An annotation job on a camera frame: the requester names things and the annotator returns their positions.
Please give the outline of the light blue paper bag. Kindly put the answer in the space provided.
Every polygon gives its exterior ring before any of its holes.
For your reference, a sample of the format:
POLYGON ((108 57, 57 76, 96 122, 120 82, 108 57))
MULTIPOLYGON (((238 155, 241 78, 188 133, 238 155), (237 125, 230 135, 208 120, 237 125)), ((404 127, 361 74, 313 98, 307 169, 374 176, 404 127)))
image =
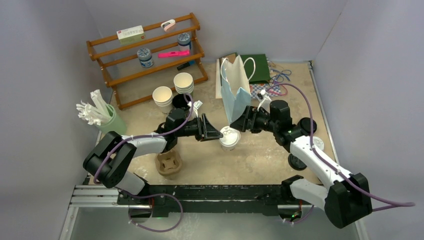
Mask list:
POLYGON ((225 57, 220 64, 220 92, 229 124, 237 120, 245 111, 246 106, 251 104, 249 80, 254 74, 251 73, 250 76, 246 74, 245 63, 248 61, 252 61, 253 67, 256 68, 256 62, 252 57, 243 61, 239 55, 233 63, 225 57))

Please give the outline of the single white paper cup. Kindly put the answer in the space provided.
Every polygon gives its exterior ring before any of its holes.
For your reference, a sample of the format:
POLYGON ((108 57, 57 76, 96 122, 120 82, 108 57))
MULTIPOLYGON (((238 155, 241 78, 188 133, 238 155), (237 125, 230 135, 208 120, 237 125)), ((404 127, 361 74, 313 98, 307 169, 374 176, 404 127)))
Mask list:
POLYGON ((239 142, 239 138, 227 138, 227 137, 222 137, 219 139, 219 142, 221 144, 221 148, 224 151, 232 151, 235 149, 236 145, 239 142))

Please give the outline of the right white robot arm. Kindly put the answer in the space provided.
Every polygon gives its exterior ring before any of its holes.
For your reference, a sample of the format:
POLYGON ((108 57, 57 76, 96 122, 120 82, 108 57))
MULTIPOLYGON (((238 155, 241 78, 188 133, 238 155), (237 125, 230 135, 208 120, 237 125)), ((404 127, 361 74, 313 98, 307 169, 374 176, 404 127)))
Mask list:
POLYGON ((352 174, 313 146, 310 136, 316 131, 314 122, 304 117, 293 124, 286 101, 271 101, 269 110, 247 106, 230 127, 240 132, 272 133, 280 146, 302 161, 321 181, 321 185, 317 185, 300 175, 284 180, 280 191, 284 202, 306 201, 322 209, 339 229, 372 213, 367 178, 361 173, 352 174))

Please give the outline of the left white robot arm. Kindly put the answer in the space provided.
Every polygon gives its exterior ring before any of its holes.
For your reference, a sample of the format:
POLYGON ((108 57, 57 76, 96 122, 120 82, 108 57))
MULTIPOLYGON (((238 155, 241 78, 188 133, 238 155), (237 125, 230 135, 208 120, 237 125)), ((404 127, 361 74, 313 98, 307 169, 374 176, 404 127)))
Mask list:
POLYGON ((205 114, 192 120, 187 117, 183 109, 176 108, 165 122, 147 135, 125 137, 110 131, 89 153, 82 166, 106 188, 124 190, 132 201, 142 205, 148 201, 149 191, 145 188, 147 182, 128 170, 133 158, 166 153, 176 146, 179 137, 195 137, 200 142, 223 137, 205 114))

